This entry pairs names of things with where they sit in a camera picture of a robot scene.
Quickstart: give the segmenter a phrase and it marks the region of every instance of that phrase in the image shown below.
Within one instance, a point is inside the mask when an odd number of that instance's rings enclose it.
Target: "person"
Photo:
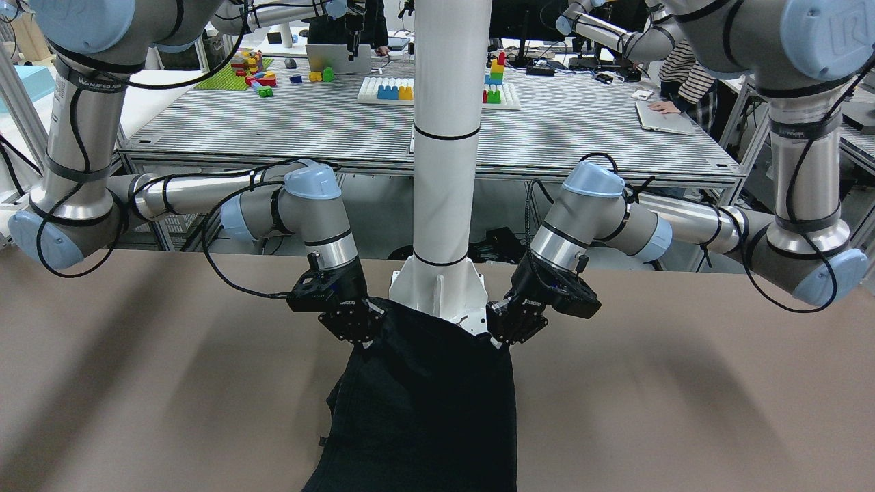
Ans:
[[[365,28],[361,43],[369,44],[379,56],[389,56],[389,30],[386,27],[386,6],[383,0],[365,2]],[[332,20],[329,17],[312,18],[307,43],[311,45],[345,45],[347,43],[346,18]]]
[[[666,101],[649,105],[666,115],[686,113],[703,130],[710,132],[717,113],[717,80],[696,61],[686,39],[668,54],[659,70],[660,95]]]

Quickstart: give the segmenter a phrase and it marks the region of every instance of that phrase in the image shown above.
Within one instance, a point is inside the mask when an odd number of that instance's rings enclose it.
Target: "beige tabletop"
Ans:
[[[303,258],[218,256],[291,287]],[[398,264],[365,262],[374,295]],[[480,267],[497,299],[512,269]],[[742,276],[587,271],[593,320],[513,349],[520,490],[875,490],[875,302],[779,311]],[[300,489],[350,347],[196,254],[61,280],[0,251],[0,490]]]

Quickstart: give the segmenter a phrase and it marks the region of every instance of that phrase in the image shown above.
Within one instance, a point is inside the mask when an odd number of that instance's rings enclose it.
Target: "computer monitor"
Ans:
[[[490,38],[520,40],[515,67],[525,67],[526,43],[530,40],[564,41],[556,19],[568,8],[568,0],[493,0]]]

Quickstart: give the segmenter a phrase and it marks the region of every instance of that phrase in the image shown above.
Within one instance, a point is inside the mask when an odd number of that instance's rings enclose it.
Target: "green baseplate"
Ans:
[[[262,59],[262,63],[264,64],[264,70],[267,71],[270,64],[273,63],[273,59],[264,58]],[[232,68],[229,64],[227,67],[222,68],[216,75],[202,81],[200,84],[194,86],[194,88],[202,88],[205,90],[249,90],[249,86],[246,85],[246,77],[238,77],[236,72],[237,70]]]

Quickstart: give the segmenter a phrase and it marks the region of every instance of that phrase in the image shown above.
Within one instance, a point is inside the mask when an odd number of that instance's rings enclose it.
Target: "white lego board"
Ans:
[[[396,79],[392,77],[365,77],[359,89],[359,102],[364,104],[387,104],[390,106],[413,106],[413,101],[396,99],[377,99],[377,90],[380,86],[392,88],[413,88],[413,98],[416,100],[416,87],[413,79]],[[522,109],[520,97],[516,93],[514,84],[502,84],[499,86],[484,85],[483,90],[497,90],[501,93],[500,104],[483,104],[483,109],[510,109],[519,111]]]

